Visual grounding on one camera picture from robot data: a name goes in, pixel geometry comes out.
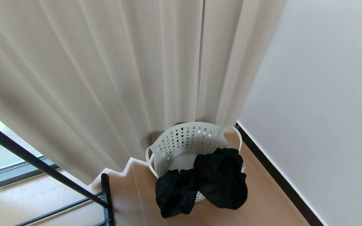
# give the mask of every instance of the curtain fold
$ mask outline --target curtain fold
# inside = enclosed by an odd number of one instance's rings
[[[0,120],[85,183],[122,171],[177,123],[237,121],[285,2],[0,1]]]

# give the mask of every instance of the basket handle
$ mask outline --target basket handle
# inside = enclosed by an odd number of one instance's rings
[[[149,158],[149,150],[151,150],[151,146],[148,146],[148,148],[146,149],[145,152],[145,157],[146,157],[146,163],[148,164],[149,168],[151,169],[152,173],[158,178],[157,173],[155,172],[155,169],[152,166],[151,160]]]
[[[240,139],[240,146],[238,147],[238,153],[240,153],[241,147],[243,146],[243,138],[241,137],[240,131],[238,131],[236,129],[236,127],[234,127],[234,126],[226,126],[226,127],[230,127],[231,129],[233,129],[237,133],[238,138]]]

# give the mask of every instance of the metal rack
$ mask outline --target metal rack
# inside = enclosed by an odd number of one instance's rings
[[[45,172],[49,176],[53,177],[57,181],[65,184],[66,186],[70,187],[71,189],[75,190],[76,192],[79,192],[80,194],[84,195],[86,199],[79,200],[77,202],[74,202],[68,206],[64,206],[60,209],[56,209],[52,212],[46,213],[44,215],[41,215],[39,217],[33,218],[31,220],[28,220],[26,222],[17,224],[15,226],[24,226],[28,225],[30,223],[36,222],[38,220],[47,218],[49,216],[52,216],[56,213],[62,212],[64,210],[70,209],[74,206],[77,206],[79,204],[82,204],[88,200],[92,200],[99,205],[103,207],[104,211],[104,221],[101,223],[96,224],[95,226],[114,226],[114,215],[112,212],[112,200],[111,200],[111,194],[110,194],[110,183],[109,183],[109,177],[106,173],[103,173],[101,175],[101,187],[102,191],[97,194],[92,194],[86,189],[79,186],[77,183],[73,182],[66,176],[62,175],[52,167],[50,167],[48,164],[44,163],[42,160],[37,158],[36,156],[32,155],[30,152],[28,152],[26,149],[24,149],[22,146],[17,144],[15,141],[10,139],[8,136],[6,136],[3,132],[0,131],[0,145],[6,148],[7,150],[11,151],[15,155],[19,156],[26,162],[30,163],[31,165],[35,166],[39,170]]]

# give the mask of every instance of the crumpled black fabric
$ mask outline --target crumpled black fabric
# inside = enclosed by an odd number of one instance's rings
[[[156,182],[156,202],[164,218],[189,214],[199,190],[218,208],[238,209],[247,200],[243,158],[233,148],[196,156],[194,168],[169,170]]]

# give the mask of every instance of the white plastic basket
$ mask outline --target white plastic basket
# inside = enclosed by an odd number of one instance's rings
[[[205,122],[189,122],[173,126],[161,134],[146,149],[146,162],[157,178],[164,176],[168,170],[192,169],[197,155],[213,153],[217,148],[231,148],[224,137],[227,128],[232,128],[238,134],[240,139],[238,152],[240,152],[243,141],[236,128]],[[198,192],[195,202],[204,199],[205,197]]]

